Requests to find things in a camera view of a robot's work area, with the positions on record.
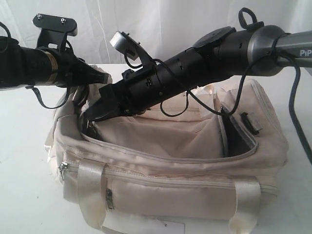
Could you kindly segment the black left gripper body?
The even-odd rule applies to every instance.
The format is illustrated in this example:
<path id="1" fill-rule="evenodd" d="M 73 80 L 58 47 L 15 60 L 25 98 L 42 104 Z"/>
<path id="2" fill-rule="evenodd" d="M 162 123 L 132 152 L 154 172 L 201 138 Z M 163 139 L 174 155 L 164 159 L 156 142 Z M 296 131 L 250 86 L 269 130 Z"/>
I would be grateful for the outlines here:
<path id="1" fill-rule="evenodd" d="M 35 49 L 34 84 L 36 86 L 66 87 L 72 67 L 78 63 L 67 33 L 41 29 Z"/>

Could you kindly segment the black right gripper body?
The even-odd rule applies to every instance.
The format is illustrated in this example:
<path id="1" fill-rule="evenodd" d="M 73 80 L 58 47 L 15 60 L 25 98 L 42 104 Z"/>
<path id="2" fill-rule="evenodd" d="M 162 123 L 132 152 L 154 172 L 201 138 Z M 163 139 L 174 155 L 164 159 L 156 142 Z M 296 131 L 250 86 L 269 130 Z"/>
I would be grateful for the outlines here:
<path id="1" fill-rule="evenodd" d="M 161 83 L 156 68 L 128 69 L 122 73 L 123 79 L 99 90 L 104 109 L 114 115 L 136 115 L 171 97 Z"/>

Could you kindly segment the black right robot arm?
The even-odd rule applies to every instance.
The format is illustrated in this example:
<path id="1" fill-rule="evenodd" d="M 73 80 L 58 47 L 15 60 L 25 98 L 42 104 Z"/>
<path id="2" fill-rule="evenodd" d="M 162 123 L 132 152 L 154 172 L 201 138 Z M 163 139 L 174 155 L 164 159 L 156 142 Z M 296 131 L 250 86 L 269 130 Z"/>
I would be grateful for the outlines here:
<path id="1" fill-rule="evenodd" d="M 217 29 L 159 64 L 124 32 L 115 33 L 111 44 L 127 57 L 140 59 L 142 68 L 126 70 L 122 80 L 99 89 L 100 98 L 84 112 L 91 121 L 140 115 L 187 90 L 232 76 L 274 76 L 290 66 L 277 52 L 293 57 L 300 67 L 312 65 L 311 32 L 287 34 L 275 25 L 255 31 Z"/>

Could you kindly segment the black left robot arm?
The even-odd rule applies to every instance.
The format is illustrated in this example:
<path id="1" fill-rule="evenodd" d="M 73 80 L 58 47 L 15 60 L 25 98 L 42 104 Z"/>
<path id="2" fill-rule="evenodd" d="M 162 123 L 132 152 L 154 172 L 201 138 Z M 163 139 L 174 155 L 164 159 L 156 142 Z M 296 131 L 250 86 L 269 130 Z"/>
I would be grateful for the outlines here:
<path id="1" fill-rule="evenodd" d="M 28 86 L 60 88 L 106 84 L 110 74 L 97 70 L 74 55 L 71 46 L 55 48 L 21 47 L 16 39 L 0 38 L 0 88 Z"/>

